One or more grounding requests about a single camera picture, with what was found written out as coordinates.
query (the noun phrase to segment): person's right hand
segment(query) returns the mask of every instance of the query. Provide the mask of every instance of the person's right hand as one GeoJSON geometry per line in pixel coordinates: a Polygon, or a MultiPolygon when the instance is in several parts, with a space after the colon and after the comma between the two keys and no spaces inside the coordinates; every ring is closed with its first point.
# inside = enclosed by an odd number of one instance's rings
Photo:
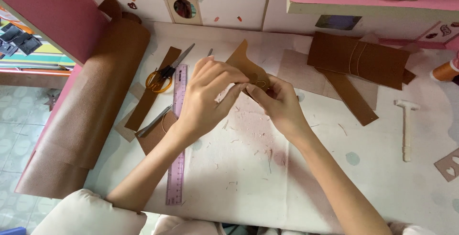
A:
{"type": "Polygon", "coordinates": [[[257,86],[249,84],[246,90],[250,96],[260,104],[274,126],[289,141],[311,132],[293,86],[271,74],[268,74],[268,77],[271,82],[269,90],[264,92],[257,86]]]}

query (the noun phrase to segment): heart cutout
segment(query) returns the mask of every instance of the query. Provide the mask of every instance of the heart cutout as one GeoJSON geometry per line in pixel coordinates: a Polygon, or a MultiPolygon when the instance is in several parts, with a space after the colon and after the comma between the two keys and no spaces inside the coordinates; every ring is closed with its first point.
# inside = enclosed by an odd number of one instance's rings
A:
{"type": "Polygon", "coordinates": [[[449,169],[446,169],[446,172],[450,174],[451,176],[456,177],[456,172],[454,172],[453,167],[449,167],[449,169]]]}

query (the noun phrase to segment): tiled floor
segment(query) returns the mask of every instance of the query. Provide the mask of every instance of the tiled floor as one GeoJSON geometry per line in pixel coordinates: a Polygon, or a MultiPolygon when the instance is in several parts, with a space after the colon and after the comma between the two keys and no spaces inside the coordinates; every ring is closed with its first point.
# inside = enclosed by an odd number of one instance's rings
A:
{"type": "MultiPolygon", "coordinates": [[[[0,231],[26,227],[30,234],[60,202],[14,193],[21,173],[49,118],[47,94],[57,90],[0,85],[0,231]]],[[[141,235],[154,230],[158,214],[147,213],[141,235]]]]}

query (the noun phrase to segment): orange scissors handle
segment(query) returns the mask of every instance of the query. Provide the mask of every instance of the orange scissors handle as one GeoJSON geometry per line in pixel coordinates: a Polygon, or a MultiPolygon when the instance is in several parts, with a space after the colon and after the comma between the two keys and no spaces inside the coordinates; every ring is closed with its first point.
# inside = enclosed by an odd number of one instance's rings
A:
{"type": "Polygon", "coordinates": [[[152,73],[146,78],[146,81],[145,81],[145,86],[146,86],[148,89],[151,89],[154,93],[165,92],[165,91],[167,91],[167,89],[169,89],[170,86],[172,85],[172,76],[160,77],[157,81],[153,82],[153,78],[154,78],[155,75],[158,74],[158,73],[161,74],[160,71],[154,71],[154,72],[152,72],[152,73]],[[168,85],[167,85],[166,87],[164,87],[163,89],[161,89],[164,79],[169,79],[169,83],[168,83],[168,85]]]}

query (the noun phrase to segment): thread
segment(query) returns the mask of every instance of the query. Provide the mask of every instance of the thread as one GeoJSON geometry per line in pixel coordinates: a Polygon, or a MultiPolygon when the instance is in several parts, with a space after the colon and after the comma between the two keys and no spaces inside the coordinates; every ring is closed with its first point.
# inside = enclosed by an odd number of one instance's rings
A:
{"type": "Polygon", "coordinates": [[[430,76],[438,81],[451,81],[459,75],[459,59],[455,58],[432,70],[430,76]]]}

